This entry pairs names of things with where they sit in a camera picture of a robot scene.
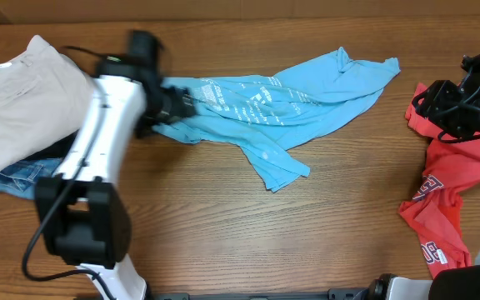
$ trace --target wooden table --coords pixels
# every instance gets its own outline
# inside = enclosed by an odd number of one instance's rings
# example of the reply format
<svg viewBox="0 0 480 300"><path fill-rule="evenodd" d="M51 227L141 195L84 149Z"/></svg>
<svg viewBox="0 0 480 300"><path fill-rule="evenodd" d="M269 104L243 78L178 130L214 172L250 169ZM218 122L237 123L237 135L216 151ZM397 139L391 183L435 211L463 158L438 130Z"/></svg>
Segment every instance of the wooden table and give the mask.
<svg viewBox="0 0 480 300"><path fill-rule="evenodd" d="M480 53L480 17L0 26L0 63L34 34L55 47L121 53L133 28L163 40L175 76L273 75L340 46L355 59L397 57L402 69L370 111L291 150L311 176L276 193L237 147L132 141L120 193L132 217L132 260L155 292L323 291L366 286L381 273L430 278L416 234L397 214L420 185L428 145L403 114L418 82L462 78L463 54ZM68 55L91 70L91 57ZM480 184L463 196L464 241L475 256ZM20 260L37 225L32 202L0 194L0 299L95 293L85 277L23 277ZM31 269L68 266L40 243Z"/></svg>

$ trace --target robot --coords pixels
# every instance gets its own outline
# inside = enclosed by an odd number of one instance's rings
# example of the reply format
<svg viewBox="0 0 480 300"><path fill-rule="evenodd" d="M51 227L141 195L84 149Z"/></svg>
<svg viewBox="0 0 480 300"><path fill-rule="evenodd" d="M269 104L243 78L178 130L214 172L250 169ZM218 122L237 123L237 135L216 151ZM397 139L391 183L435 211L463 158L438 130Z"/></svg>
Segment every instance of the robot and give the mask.
<svg viewBox="0 0 480 300"><path fill-rule="evenodd" d="M188 90L161 87L160 42L148 32L131 34L127 54L100 55L96 92L77 138L53 177L35 187L40 226L22 260L22 272L33 281L86 274L105 300L480 300L480 253L476 266L441 272L433 280L411 280L383 274L363 288L328 292L153 295L141 278L128 248L131 221L117 193L118 174L129 138L149 134L157 123L174 123L196 111ZM457 85L436 81L412 103L419 115L443 132L445 143L480 138L480 55L464 57L467 76ZM68 205L85 202L87 211ZM43 234L47 250L76 270L46 277L28 271L28 259Z"/></svg>

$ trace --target brown wall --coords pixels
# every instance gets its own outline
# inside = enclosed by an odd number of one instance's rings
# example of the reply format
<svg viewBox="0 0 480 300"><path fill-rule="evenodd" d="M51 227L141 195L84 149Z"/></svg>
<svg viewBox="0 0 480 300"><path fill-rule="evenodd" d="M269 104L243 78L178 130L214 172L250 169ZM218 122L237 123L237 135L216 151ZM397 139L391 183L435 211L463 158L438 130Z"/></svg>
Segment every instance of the brown wall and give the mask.
<svg viewBox="0 0 480 300"><path fill-rule="evenodd" d="M475 0L0 0L0 23L480 15Z"/></svg>

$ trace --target denim fabric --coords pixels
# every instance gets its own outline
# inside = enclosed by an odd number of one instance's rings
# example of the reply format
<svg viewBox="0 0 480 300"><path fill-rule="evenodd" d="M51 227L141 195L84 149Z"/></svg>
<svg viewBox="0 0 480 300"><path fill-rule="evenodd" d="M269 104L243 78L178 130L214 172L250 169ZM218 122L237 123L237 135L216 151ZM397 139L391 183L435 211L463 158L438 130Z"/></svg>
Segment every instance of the denim fabric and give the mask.
<svg viewBox="0 0 480 300"><path fill-rule="evenodd" d="M190 88L197 116L153 127L181 143L232 143L276 192L310 168L287 150L334 132L366 112L399 73L396 58L352 60L343 48L273 77L170 77Z"/></svg>
<svg viewBox="0 0 480 300"><path fill-rule="evenodd" d="M0 172L0 192L33 199L34 184L40 177L51 177L61 161L61 158L20 161L5 167Z"/></svg>

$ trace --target wooden surface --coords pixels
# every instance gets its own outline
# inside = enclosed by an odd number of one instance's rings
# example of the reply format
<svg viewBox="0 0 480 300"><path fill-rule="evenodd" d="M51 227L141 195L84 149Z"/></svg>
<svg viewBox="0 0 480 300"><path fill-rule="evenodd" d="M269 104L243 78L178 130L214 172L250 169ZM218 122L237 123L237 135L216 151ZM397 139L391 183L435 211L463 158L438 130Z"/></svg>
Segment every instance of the wooden surface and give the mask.
<svg viewBox="0 0 480 300"><path fill-rule="evenodd" d="M480 1L0 0L0 24L432 15L480 15Z"/></svg>
<svg viewBox="0 0 480 300"><path fill-rule="evenodd" d="M397 214L420 184L428 145L403 115L418 82L462 78L462 55L480 53L480 17L0 26L0 63L33 34L56 47L119 53L133 28L163 40L175 76L273 75L339 46L355 59L397 57L402 69L370 111L292 149L311 176L277 193L264 189L237 147L132 141L119 192L132 217L130 254L156 292L323 291L366 286L381 273L429 278L416 234ZM69 55L90 69L90 57ZM480 184L463 197L464 241L475 256ZM37 225L32 202L0 194L0 299L94 293L85 277L23 278L20 260ZM31 269L68 266L39 244Z"/></svg>

